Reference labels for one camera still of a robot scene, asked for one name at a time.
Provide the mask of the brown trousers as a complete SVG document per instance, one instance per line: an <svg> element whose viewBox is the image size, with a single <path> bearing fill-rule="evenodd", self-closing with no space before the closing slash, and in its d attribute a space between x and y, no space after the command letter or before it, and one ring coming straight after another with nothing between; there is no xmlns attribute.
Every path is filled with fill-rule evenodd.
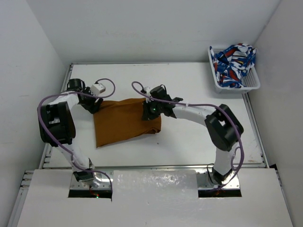
<svg viewBox="0 0 303 227"><path fill-rule="evenodd" d="M144 98L129 98L121 101L103 101L98 112L93 114L96 147L132 139L144 134L161 131L161 117L143 121Z"/></svg>

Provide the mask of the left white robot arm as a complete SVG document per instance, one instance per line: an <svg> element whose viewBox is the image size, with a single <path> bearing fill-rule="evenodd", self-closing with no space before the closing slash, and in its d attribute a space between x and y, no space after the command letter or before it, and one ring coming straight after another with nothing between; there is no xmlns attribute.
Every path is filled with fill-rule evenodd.
<svg viewBox="0 0 303 227"><path fill-rule="evenodd" d="M100 186L102 174L96 172L91 160L72 143L76 128L71 109L81 105L90 114L96 113L103 102L99 95L105 90L106 87L98 82L88 87L81 79L70 79L67 88L54 101L41 103L37 110L42 141L64 155L77 182L93 189Z"/></svg>

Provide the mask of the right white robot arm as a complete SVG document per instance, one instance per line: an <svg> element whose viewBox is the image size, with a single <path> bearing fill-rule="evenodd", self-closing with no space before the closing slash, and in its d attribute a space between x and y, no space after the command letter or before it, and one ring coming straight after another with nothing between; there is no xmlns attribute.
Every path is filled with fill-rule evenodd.
<svg viewBox="0 0 303 227"><path fill-rule="evenodd" d="M175 119L189 120L207 128L216 147L213 174L209 176L213 185L222 188L226 185L227 177L236 176L244 162L241 141L244 128L227 105L184 103L180 97L171 98L164 85L153 89L143 87L139 94L145 97L142 120L151 121L163 114Z"/></svg>

